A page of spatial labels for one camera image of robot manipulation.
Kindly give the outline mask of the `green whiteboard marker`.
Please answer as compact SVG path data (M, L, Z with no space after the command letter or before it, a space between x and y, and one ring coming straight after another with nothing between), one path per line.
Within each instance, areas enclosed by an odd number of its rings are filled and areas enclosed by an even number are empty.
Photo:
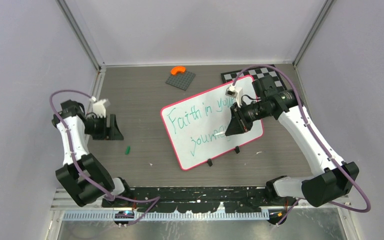
M214 135L214 136L225 135L225 132L226 132L226 131L221 131L221 132L218 132L218 133L214 133L213 135Z

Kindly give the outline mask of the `whiteboard with pink frame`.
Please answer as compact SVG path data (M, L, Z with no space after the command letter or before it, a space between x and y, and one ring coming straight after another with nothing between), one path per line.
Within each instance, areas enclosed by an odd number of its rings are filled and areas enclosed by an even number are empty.
M229 85L213 87L161 109L162 122L182 170L190 170L263 136L261 120L254 122L247 133L214 136L226 131L231 120L230 107L236 100L226 96Z

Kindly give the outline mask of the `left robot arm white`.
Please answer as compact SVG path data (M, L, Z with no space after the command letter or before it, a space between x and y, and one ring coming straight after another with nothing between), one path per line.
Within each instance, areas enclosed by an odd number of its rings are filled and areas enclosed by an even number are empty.
M51 122L60 132L64 150L63 166L55 175L74 202L83 207L110 192L116 203L128 207L134 199L129 185L121 177L111 177L86 143L87 135L93 140L124 140L116 115L86 113L82 103L69 99Z

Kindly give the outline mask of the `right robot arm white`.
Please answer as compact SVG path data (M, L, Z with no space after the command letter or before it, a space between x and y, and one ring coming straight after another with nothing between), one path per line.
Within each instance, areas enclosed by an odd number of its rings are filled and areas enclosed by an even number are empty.
M308 162L312 175L286 175L266 182L264 195L271 205L285 198L301 198L313 207L320 207L347 195L360 170L355 162L338 156L312 123L299 95L292 89L279 90L271 76L251 82L256 97L243 101L242 89L229 85L225 94L236 102L230 107L231 120L226 136L249 133L253 124L274 117L292 136Z

